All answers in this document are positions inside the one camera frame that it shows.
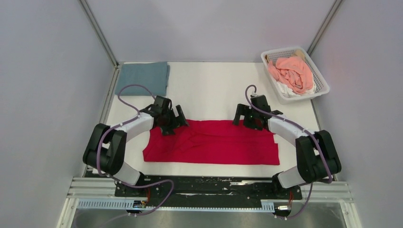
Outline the pink t shirt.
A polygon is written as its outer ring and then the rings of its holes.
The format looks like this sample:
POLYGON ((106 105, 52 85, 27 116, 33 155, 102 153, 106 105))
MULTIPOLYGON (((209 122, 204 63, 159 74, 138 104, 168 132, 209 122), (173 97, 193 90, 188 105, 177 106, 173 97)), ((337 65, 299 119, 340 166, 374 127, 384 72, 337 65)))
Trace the pink t shirt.
POLYGON ((280 57, 268 62, 268 72, 281 83, 293 89, 295 93, 302 94, 305 86, 311 88, 314 77, 308 64, 299 57, 280 57))

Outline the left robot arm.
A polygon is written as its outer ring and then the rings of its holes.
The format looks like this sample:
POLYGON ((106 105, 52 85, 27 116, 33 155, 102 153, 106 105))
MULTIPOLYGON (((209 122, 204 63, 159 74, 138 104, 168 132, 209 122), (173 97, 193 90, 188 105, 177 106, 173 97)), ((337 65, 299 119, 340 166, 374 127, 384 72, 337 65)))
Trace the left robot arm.
POLYGON ((138 110, 129 120, 115 126, 97 124, 84 151, 83 162, 101 174, 127 184, 128 192, 139 197, 145 191, 145 183, 140 180, 142 173, 125 162, 126 143, 156 128, 167 136, 188 125, 182 107, 173 108, 171 99, 158 95, 152 104, 138 110))

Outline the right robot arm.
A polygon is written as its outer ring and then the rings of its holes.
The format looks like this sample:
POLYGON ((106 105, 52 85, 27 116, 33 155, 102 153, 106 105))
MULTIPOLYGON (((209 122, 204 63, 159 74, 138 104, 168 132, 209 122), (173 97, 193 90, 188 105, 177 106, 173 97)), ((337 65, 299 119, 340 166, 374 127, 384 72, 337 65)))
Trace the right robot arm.
POLYGON ((342 165, 328 131, 310 131, 289 120, 282 112, 271 110, 264 95, 251 96, 248 102, 248 105, 237 105, 234 125, 239 125, 243 117, 245 127, 268 130, 296 149, 296 166, 273 176, 271 191, 275 197, 284 198, 295 186, 331 182, 332 176, 341 171, 342 165))

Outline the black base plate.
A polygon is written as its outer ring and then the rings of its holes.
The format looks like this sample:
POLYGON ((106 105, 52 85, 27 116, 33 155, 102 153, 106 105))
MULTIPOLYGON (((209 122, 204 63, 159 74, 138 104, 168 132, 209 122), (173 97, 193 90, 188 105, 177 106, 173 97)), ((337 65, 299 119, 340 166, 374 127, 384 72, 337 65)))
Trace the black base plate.
POLYGON ((272 178, 142 175, 137 187, 115 182, 117 197, 145 197, 133 208, 258 209, 262 202, 302 199, 299 186, 280 189, 272 178))

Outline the beige garment in basket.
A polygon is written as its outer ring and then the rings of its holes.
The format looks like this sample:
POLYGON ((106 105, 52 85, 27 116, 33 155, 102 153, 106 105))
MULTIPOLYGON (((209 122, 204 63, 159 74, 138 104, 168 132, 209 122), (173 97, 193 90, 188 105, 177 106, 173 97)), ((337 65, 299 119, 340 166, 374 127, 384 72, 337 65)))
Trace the beige garment in basket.
MULTIPOLYGON (((301 50, 296 50, 296 51, 291 55, 291 57, 299 57, 299 58, 301 58, 302 60, 305 60, 305 54, 304 54, 301 50)), ((264 56, 264 59, 265 59, 265 61, 266 61, 267 63, 270 61, 268 55, 265 55, 265 56, 264 56)))

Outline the white plastic laundry basket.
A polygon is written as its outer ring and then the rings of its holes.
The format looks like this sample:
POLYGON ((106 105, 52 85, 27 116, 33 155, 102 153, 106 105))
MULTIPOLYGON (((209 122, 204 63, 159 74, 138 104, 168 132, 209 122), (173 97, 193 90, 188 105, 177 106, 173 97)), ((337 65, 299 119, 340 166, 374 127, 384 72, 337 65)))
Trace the white plastic laundry basket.
POLYGON ((327 82, 323 78, 322 74, 319 72, 319 70, 316 67, 316 65, 314 64, 313 60, 310 58, 310 56, 307 54, 307 52, 301 47, 286 47, 286 48, 279 48, 279 49, 264 51, 263 53, 261 53, 261 59, 264 64, 266 73, 268 74, 269 81, 274 89, 274 93, 276 94, 276 96, 281 104, 288 104, 288 103, 302 101, 302 100, 312 100, 313 98, 327 94, 330 91, 330 88, 329 88, 327 82), (268 55, 270 60, 272 60, 273 62, 276 62, 276 60, 280 57, 291 57, 291 55, 296 50, 301 50, 305 54, 305 62, 308 64, 308 66, 310 67, 310 69, 313 73, 314 81, 317 85, 317 88, 316 88, 315 93, 312 95, 286 98, 281 94, 279 87, 276 84, 276 80, 268 72, 268 64, 265 61, 264 56, 268 55))

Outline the aluminium frame rail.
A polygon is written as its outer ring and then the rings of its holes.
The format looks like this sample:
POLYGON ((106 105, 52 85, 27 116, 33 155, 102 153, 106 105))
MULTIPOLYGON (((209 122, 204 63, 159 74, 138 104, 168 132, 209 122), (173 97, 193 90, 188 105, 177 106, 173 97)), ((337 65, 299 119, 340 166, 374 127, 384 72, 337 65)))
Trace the aluminium frame rail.
MULTIPOLYGON (((67 228, 72 224, 74 211, 82 200, 93 200, 89 208, 131 209, 133 201, 146 199, 145 197, 117 197, 115 189, 115 182, 112 179, 73 178, 57 227, 67 228)), ((303 186, 300 191, 304 198, 311 196, 310 203, 339 203, 346 226, 348 228, 362 227, 352 193, 346 182, 314 183, 312 192, 309 192, 308 186, 303 186)))

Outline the folded blue t shirt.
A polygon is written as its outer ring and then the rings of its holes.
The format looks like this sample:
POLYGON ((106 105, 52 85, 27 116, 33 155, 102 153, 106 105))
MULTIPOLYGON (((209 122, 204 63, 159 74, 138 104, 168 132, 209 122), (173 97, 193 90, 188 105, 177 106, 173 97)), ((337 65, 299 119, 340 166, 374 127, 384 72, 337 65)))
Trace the folded blue t shirt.
POLYGON ((127 85, 142 85, 149 89, 137 86, 126 88, 122 96, 147 96, 150 94, 166 96, 167 86, 170 75, 170 65, 167 62, 154 62, 142 64, 124 64, 122 65, 119 78, 115 87, 117 95, 123 87, 127 85))

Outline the red t shirt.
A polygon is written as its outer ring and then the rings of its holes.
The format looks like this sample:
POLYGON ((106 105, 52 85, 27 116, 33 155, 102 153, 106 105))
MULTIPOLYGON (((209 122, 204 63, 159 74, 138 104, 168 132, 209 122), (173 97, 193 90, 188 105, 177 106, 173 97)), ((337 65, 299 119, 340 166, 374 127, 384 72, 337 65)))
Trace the red t shirt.
POLYGON ((280 164, 278 144, 270 131, 247 128, 240 121, 188 120, 189 126, 163 135, 159 128, 150 131, 143 150, 146 162, 184 162, 231 165, 280 164))

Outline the white t shirt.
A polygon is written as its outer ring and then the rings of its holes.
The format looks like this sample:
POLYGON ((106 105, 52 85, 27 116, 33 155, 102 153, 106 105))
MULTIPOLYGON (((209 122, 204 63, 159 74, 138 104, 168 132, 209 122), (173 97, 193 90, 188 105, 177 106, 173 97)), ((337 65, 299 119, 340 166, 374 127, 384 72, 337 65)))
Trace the white t shirt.
POLYGON ((289 88, 286 84, 281 83, 280 81, 276 82, 277 86, 279 87, 279 90, 281 92, 281 94, 286 97, 286 98, 293 98, 293 97, 302 97, 302 96, 306 96, 306 95, 312 95, 315 93, 317 85, 315 83, 315 81, 313 82, 312 86, 310 89, 308 89, 308 87, 304 87, 305 91, 302 94, 297 94, 294 92, 293 89, 289 88))

